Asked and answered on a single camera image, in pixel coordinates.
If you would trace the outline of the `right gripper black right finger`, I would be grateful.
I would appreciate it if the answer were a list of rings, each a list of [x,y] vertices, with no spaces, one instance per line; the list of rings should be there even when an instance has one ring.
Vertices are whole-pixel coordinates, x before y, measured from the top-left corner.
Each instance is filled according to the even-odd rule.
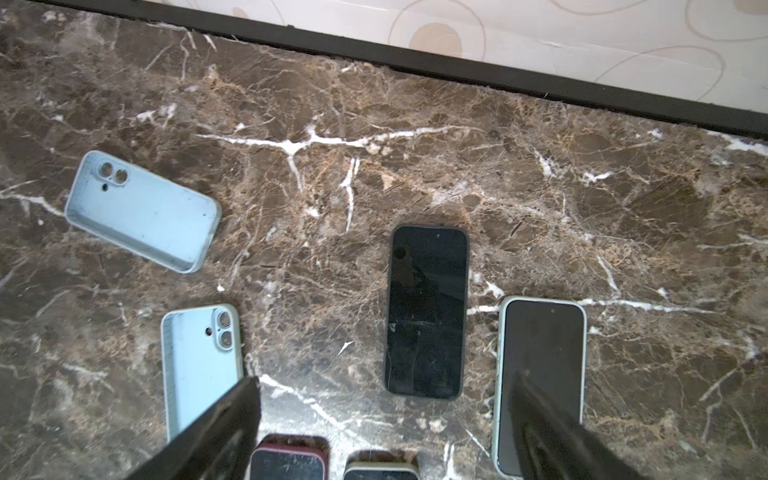
[[[513,438],[524,479],[641,479],[526,373],[510,390]]]

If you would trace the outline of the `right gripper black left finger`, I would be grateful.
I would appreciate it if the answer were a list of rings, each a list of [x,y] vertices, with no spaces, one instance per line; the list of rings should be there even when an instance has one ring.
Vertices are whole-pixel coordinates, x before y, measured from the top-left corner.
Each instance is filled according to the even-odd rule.
[[[130,479],[243,479],[261,420],[260,383],[240,380]]]

